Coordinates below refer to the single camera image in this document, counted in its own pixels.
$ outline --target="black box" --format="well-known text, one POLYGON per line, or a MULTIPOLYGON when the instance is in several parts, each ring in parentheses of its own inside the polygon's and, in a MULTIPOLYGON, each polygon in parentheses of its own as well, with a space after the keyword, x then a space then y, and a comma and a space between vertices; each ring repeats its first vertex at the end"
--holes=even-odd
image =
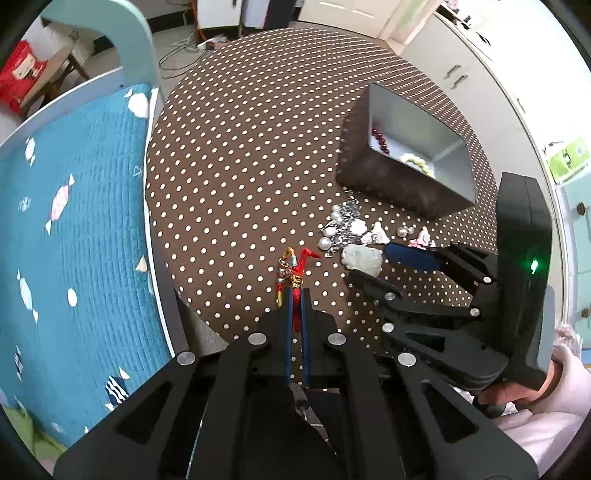
POLYGON ((343 122, 336 180, 431 219, 476 204, 472 161, 464 139, 377 83, 365 88, 343 122), (372 128, 384 136, 389 155, 381 152, 372 128), (403 153, 425 160, 435 178, 398 160, 403 153))

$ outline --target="round table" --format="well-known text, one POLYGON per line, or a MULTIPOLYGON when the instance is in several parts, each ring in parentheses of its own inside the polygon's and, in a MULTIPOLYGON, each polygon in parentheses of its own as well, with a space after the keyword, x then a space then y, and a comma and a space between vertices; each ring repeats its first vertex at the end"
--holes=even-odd
MULTIPOLYGON (((348 198, 335 182, 340 129, 362 89, 378 82, 461 135, 478 204, 438 221, 363 194, 361 218, 379 220, 393 241, 398 227, 428 227, 450 241, 496 251, 496 186, 476 135, 428 77, 391 51, 347 34, 315 29, 249 35, 207 57, 168 97, 148 149, 147 201, 182 298, 228 341, 256 329, 276 307, 278 259, 316 249, 331 205, 348 198)), ((412 298, 464 306, 470 295, 444 275, 401 264, 381 277, 412 298)), ((304 278, 314 308, 340 330, 378 346, 379 311, 349 288, 338 257, 310 259, 304 278)), ((294 370, 300 345, 294 339, 294 370)))

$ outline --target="red tassel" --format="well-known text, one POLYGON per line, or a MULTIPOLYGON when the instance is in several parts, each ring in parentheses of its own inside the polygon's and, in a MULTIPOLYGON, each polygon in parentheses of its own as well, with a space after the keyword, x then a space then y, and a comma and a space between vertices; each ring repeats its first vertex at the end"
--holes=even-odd
MULTIPOLYGON (((295 275, 299 275, 300 277, 302 277, 302 284, 304 279, 304 269, 306 268, 306 261, 308 260, 308 257, 320 258, 320 255, 314 252, 313 250, 310 250, 309 248, 303 248, 301 250, 300 259, 297 265, 292 269, 292 272, 295 275)), ((299 288, 293 289, 293 299, 293 328, 296 332, 299 333, 301 332, 301 290, 299 288)))

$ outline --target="knob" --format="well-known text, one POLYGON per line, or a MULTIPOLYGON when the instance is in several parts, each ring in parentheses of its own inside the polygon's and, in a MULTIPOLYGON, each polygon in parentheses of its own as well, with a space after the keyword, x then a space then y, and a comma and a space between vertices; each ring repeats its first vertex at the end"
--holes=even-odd
POLYGON ((577 213, 581 216, 585 215, 587 213, 587 210, 589 210, 589 207, 586 206, 583 202, 579 202, 577 204, 577 213))

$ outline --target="light blue headboard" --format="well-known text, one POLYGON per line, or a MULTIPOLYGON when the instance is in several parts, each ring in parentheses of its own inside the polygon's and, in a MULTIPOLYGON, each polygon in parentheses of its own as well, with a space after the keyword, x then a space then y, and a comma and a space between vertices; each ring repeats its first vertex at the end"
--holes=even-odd
POLYGON ((53 0, 41 15, 67 25, 91 28, 111 40, 121 60, 126 86, 160 86, 152 33, 134 4, 127 0, 53 0))

